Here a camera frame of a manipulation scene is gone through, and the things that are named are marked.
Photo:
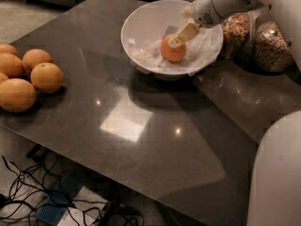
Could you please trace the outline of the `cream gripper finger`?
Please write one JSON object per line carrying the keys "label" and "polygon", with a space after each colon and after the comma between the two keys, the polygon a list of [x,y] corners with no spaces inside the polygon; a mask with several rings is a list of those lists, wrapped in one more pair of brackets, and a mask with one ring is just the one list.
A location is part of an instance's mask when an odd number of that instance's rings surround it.
{"label": "cream gripper finger", "polygon": [[168,40],[168,45],[177,48],[186,44],[198,35],[199,29],[199,24],[188,21]]}
{"label": "cream gripper finger", "polygon": [[182,10],[181,15],[183,16],[183,18],[192,18],[192,6],[191,5],[186,6]]}

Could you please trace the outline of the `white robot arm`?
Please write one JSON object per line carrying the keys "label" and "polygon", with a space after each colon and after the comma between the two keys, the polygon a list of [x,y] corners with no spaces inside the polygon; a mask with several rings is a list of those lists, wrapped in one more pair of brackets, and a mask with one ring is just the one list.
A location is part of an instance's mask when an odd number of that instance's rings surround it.
{"label": "white robot arm", "polygon": [[[197,0],[183,16],[204,28],[262,8],[301,64],[301,0]],[[248,73],[230,63],[208,69],[198,87],[259,143],[246,226],[301,226],[300,88],[285,75]]]}

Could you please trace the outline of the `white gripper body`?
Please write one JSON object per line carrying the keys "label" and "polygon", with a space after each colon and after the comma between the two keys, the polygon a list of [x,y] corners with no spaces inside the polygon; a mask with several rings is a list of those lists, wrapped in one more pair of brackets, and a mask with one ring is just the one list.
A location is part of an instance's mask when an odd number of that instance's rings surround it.
{"label": "white gripper body", "polygon": [[196,0],[190,6],[190,17],[203,28],[211,28],[223,22],[214,8],[213,0]]}

